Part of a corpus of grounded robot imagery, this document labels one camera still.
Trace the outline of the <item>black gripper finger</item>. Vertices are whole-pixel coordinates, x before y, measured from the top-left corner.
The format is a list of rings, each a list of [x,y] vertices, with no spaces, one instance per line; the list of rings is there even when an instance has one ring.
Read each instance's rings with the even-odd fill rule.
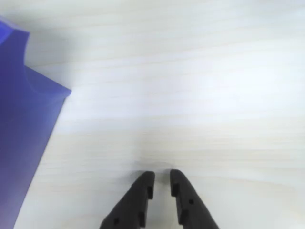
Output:
[[[182,171],[170,170],[170,185],[171,196],[176,200],[179,225],[184,229],[219,229],[208,208]]]
[[[143,172],[103,219],[101,229],[141,229],[146,226],[148,200],[153,199],[155,173]]]

